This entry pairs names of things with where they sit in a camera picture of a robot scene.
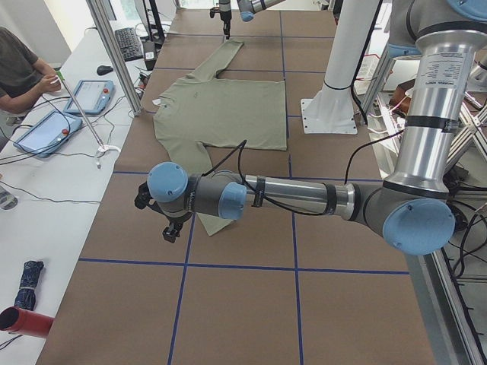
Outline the long metal reacher stick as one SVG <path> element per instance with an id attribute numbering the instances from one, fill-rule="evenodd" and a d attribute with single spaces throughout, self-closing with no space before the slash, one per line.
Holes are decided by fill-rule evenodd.
<path id="1" fill-rule="evenodd" d="M 58 79 L 60 80 L 60 82 L 62 83 L 62 85 L 65 88 L 65 90 L 68 92 L 68 95 L 72 99 L 72 102 L 76 105 L 76 107 L 78 109 L 78 113 L 80 114 L 80 116 L 81 116 L 84 124 L 89 128 L 89 130 L 91 131 L 91 134 L 94 136 L 94 139 L 95 139 L 95 141 L 98 144 L 97 152 L 94 155 L 94 159 L 95 159 L 95 163 L 96 163 L 97 169 L 100 170 L 102 168 L 102 165 L 101 165 L 101 162 L 100 162 L 100 159 L 102 158 L 102 156 L 106 152 L 108 152 L 108 151 L 117 151 L 117 152 L 120 153 L 121 152 L 121 148 L 119 148 L 119 147 L 117 147 L 115 145 L 105 144 L 103 142 L 103 140 L 98 135 L 98 133 L 96 132 L 95 128 L 93 127 L 92 122 L 89 120 L 89 118 L 86 116 L 84 110 L 81 108 L 81 104 L 76 99 L 76 96 L 75 96 L 74 92 L 69 87 L 69 85 L 68 85 L 67 81 L 65 80 L 65 78 L 63 77 L 61 71 L 56 71 L 56 75 L 57 75 Z"/>

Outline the folded dark blue umbrella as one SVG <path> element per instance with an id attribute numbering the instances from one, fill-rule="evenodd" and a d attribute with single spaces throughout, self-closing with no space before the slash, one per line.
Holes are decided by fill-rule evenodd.
<path id="1" fill-rule="evenodd" d="M 18 292 L 14 299 L 14 306 L 30 311 L 34 310 L 37 301 L 35 290 L 43 268 L 43 261 L 30 260 L 24 263 Z"/>

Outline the brown leather box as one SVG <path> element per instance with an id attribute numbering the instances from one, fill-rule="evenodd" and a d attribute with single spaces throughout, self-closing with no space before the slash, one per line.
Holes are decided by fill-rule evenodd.
<path id="1" fill-rule="evenodd" d="M 401 113 L 403 115 L 408 113 L 414 86 L 414 80 L 404 81 L 403 83 L 397 85 L 395 91 L 393 92 L 393 96 L 389 101 L 392 112 Z"/>

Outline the black computer mouse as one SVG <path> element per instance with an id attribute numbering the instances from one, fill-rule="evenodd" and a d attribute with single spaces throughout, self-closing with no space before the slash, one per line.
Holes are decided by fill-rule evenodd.
<path id="1" fill-rule="evenodd" d="M 113 67 L 111 67 L 109 65 L 100 65 L 97 67 L 96 73 L 99 76 L 102 76 L 102 75 L 107 75 L 108 73 L 110 73 L 112 71 L 113 71 Z"/>

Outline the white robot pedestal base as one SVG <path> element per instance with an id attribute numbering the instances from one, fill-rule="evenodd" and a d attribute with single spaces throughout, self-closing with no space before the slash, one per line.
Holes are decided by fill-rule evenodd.
<path id="1" fill-rule="evenodd" d="M 306 134 L 358 133 L 352 102 L 353 83 L 381 4 L 374 0 L 342 3 L 323 86 L 314 98 L 301 100 Z"/>

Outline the brown paper table mat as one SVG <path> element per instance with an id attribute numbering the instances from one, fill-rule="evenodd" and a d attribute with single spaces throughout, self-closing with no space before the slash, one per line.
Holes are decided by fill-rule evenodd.
<path id="1" fill-rule="evenodd" d="M 177 12 L 39 363 L 433 364 L 406 259 L 368 228 L 248 208 L 168 243 L 134 206 L 167 159 L 153 99 L 221 41 L 206 12 Z"/>

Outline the upper blue teach pendant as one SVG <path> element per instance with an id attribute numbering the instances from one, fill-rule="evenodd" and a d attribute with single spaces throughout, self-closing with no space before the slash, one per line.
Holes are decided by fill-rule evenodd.
<path id="1" fill-rule="evenodd" d="M 114 95 L 111 80 L 80 80 L 74 89 L 76 100 L 89 116 L 101 114 Z"/>

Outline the olive green long-sleeve shirt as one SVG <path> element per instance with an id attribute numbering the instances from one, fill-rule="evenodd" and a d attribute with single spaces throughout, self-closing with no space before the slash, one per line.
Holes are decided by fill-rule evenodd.
<path id="1" fill-rule="evenodd" d="M 160 95 L 154 134 L 170 159 L 188 173 L 212 168 L 208 146 L 284 151 L 287 148 L 285 83 L 219 78 L 244 46 L 222 43 L 189 74 Z"/>

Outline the aluminium frame rack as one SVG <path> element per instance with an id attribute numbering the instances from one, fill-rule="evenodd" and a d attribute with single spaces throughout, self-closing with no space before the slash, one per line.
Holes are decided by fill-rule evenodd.
<path id="1" fill-rule="evenodd" d="M 377 188 L 358 193 L 357 219 L 405 253 L 434 355 L 443 364 L 484 364 L 481 335 L 463 298 L 444 247 L 456 219 L 445 198 L 404 195 Z"/>

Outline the black keyboard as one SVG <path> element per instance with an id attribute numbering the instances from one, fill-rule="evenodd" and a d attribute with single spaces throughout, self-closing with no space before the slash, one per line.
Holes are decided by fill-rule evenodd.
<path id="1" fill-rule="evenodd" d="M 133 27 L 115 30 L 114 36 L 125 62 L 143 58 L 140 40 Z"/>

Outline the black power adapter brick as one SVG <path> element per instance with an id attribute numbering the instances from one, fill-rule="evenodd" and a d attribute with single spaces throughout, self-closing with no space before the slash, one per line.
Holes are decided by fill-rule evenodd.
<path id="1" fill-rule="evenodd" d="M 145 67 L 148 71 L 152 71 L 155 67 L 155 63 L 158 57 L 155 43 L 150 40 L 143 41 L 142 51 L 143 51 Z"/>

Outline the blue teach pendant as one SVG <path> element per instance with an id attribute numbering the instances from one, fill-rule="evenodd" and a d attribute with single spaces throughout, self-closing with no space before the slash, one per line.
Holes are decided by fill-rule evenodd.
<path id="1" fill-rule="evenodd" d="M 76 100 L 89 116 L 101 114 L 114 95 L 111 80 L 80 80 L 74 89 Z"/>
<path id="2" fill-rule="evenodd" d="M 77 116 L 52 111 L 17 139 L 14 146 L 19 151 L 46 158 L 67 142 L 81 124 L 82 119 Z"/>

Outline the lower blue teach pendant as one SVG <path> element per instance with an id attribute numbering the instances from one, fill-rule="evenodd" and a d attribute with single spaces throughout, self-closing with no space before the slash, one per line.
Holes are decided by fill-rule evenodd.
<path id="1" fill-rule="evenodd" d="M 81 124 L 82 119 L 77 116 L 52 111 L 17 139 L 14 146 L 19 151 L 46 158 L 67 142 Z"/>

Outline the aluminium frame post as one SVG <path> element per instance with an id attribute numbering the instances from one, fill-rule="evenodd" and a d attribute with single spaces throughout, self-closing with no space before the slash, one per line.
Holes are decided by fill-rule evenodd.
<path id="1" fill-rule="evenodd" d="M 142 105 L 133 86 L 128 68 L 126 67 L 123 55 L 119 49 L 113 29 L 104 9 L 103 2 L 101 0 L 87 0 L 86 3 L 126 99 L 129 102 L 132 113 L 134 116 L 138 116 L 142 111 Z"/>

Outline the red cylinder tube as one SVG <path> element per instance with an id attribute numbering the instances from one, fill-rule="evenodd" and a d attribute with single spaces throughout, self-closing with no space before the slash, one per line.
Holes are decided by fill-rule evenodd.
<path id="1" fill-rule="evenodd" d="M 11 306 L 1 312 L 1 330 L 17 335 L 47 338 L 54 318 Z"/>

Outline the seated person dark shirt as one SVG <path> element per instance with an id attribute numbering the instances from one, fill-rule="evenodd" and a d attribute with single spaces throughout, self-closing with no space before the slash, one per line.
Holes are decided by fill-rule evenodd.
<path id="1" fill-rule="evenodd" d="M 1 110 L 28 111 L 46 93 L 61 90 L 56 70 L 32 52 L 16 35 L 1 28 Z"/>

